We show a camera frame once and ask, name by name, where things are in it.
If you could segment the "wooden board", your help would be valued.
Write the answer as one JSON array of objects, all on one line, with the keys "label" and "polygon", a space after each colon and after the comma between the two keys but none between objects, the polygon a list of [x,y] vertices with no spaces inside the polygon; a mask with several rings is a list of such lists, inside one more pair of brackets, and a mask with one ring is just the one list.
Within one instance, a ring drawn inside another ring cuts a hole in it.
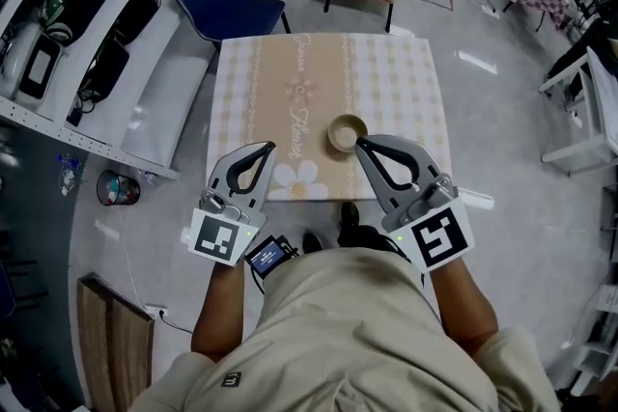
[{"label": "wooden board", "polygon": [[95,276],[76,284],[82,364],[95,412],[127,412],[152,384],[155,320]]}]

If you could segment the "person's black trousers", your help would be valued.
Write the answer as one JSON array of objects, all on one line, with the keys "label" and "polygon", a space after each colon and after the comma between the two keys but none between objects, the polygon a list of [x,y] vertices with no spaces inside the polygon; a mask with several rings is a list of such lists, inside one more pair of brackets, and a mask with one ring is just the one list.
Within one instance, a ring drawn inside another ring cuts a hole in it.
[{"label": "person's black trousers", "polygon": [[337,242],[342,248],[365,248],[397,254],[406,261],[410,259],[395,242],[369,225],[347,225],[341,228]]}]

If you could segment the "person's right forearm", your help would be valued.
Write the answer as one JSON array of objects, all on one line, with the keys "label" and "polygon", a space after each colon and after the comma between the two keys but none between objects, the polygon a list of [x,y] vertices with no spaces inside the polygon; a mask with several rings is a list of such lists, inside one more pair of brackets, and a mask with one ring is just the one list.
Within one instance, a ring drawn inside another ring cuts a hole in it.
[{"label": "person's right forearm", "polygon": [[498,332],[495,311],[474,282],[462,257],[431,272],[446,335],[470,357]]}]

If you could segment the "white table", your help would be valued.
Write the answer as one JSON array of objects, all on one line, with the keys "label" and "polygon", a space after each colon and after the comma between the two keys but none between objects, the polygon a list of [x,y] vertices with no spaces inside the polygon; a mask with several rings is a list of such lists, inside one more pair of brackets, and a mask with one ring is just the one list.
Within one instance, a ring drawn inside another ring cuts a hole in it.
[{"label": "white table", "polygon": [[618,80],[603,65],[599,56],[590,47],[566,69],[542,83],[537,91],[545,94],[558,83],[571,77],[579,77],[582,97],[567,109],[575,110],[584,105],[587,118],[587,137],[567,147],[542,154],[544,164],[550,164],[576,155],[592,152],[600,161],[565,172],[568,177],[618,166]]}]

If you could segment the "person's beige shirt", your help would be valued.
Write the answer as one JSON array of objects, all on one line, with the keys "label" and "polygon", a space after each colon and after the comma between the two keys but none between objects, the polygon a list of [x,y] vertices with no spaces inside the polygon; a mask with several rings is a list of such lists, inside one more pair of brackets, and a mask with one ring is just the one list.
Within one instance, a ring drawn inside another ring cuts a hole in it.
[{"label": "person's beige shirt", "polygon": [[470,357],[393,253],[336,248],[265,281],[256,329],[215,363],[190,351],[129,412],[559,412],[530,334]]}]

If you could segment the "person's right black shoe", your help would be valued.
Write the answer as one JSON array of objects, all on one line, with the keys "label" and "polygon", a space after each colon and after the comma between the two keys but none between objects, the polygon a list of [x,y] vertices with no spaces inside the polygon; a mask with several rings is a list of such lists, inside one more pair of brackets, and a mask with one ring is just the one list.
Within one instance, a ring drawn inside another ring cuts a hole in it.
[{"label": "person's right black shoe", "polygon": [[360,215],[353,202],[342,202],[339,208],[341,230],[349,230],[359,226]]}]

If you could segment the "white metal shelving rack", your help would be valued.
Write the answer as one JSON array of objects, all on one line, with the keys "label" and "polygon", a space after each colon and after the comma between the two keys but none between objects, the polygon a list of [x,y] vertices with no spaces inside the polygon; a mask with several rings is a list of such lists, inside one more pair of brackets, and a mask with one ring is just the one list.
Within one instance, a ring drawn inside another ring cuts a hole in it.
[{"label": "white metal shelving rack", "polygon": [[13,123],[116,162],[170,179],[177,144],[214,56],[176,0],[161,0],[154,23],[128,48],[109,97],[89,113],[49,119],[0,96],[0,123]]}]

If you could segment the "person's left forearm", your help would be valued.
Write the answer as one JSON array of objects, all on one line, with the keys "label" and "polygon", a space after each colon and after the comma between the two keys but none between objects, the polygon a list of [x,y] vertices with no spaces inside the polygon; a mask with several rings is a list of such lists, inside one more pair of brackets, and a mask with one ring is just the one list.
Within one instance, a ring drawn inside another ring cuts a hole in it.
[{"label": "person's left forearm", "polygon": [[190,349],[217,363],[242,342],[244,267],[217,263],[212,270]]}]

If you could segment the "person's left black shoe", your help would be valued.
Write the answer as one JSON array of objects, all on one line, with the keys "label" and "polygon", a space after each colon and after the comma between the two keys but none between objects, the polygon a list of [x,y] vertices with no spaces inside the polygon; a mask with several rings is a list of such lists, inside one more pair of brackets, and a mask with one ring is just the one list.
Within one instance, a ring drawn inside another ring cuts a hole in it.
[{"label": "person's left black shoe", "polygon": [[323,250],[323,243],[313,232],[306,231],[302,236],[302,251],[305,255],[319,253]]}]

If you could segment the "person's black shoe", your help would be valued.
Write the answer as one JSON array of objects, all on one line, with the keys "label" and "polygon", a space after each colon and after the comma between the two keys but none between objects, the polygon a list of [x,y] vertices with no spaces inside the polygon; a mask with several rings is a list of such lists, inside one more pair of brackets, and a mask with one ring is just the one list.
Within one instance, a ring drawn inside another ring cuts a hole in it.
[{"label": "person's black shoe", "polygon": [[359,226],[360,215],[353,202],[342,202],[339,208],[341,230],[349,230]]},{"label": "person's black shoe", "polygon": [[302,236],[302,251],[305,255],[319,253],[323,250],[323,243],[313,232],[306,231]]}]

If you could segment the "black device with blue screen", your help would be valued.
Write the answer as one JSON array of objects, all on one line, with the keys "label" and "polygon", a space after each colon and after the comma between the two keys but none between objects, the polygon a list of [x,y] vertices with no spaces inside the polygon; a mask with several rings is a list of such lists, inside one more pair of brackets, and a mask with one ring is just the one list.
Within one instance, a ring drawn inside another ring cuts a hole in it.
[{"label": "black device with blue screen", "polygon": [[279,265],[297,256],[298,250],[284,235],[270,235],[245,256],[245,261],[251,272],[263,281]]}]

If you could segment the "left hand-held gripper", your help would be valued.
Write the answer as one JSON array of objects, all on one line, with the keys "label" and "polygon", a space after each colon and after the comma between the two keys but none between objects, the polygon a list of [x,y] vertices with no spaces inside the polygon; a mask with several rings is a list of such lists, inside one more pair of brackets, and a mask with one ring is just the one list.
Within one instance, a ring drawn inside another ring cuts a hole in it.
[{"label": "left hand-held gripper", "polygon": [[[242,224],[194,208],[191,224],[185,229],[185,245],[189,252],[228,266],[238,263],[267,222],[261,209],[269,190],[275,158],[274,142],[258,142],[236,149],[216,162],[208,188],[240,206],[250,220],[248,224]],[[254,165],[257,169],[249,184],[240,185],[240,176]]]}]

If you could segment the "beige checked tablecloth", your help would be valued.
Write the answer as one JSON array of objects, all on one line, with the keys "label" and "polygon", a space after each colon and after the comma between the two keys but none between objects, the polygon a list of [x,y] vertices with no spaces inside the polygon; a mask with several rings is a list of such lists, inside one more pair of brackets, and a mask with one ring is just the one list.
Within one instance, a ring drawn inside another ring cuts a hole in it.
[{"label": "beige checked tablecloth", "polygon": [[273,201],[367,200],[373,190],[353,153],[329,143],[339,116],[372,134],[423,144],[450,172],[447,126],[429,43],[393,35],[300,33],[227,40],[215,79],[207,165],[271,141]]}]

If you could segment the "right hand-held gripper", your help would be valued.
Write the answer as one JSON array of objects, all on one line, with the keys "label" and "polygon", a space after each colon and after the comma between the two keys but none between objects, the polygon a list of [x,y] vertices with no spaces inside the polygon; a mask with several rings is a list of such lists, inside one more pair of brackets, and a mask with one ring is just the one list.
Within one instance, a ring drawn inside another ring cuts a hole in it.
[{"label": "right hand-held gripper", "polygon": [[[447,188],[450,178],[442,173],[429,150],[416,141],[374,134],[360,137],[355,146],[363,171],[384,212],[386,250],[429,273],[473,249],[473,233],[460,198],[411,201],[421,188],[436,182]],[[393,179],[379,157],[404,166],[410,180]]]}]

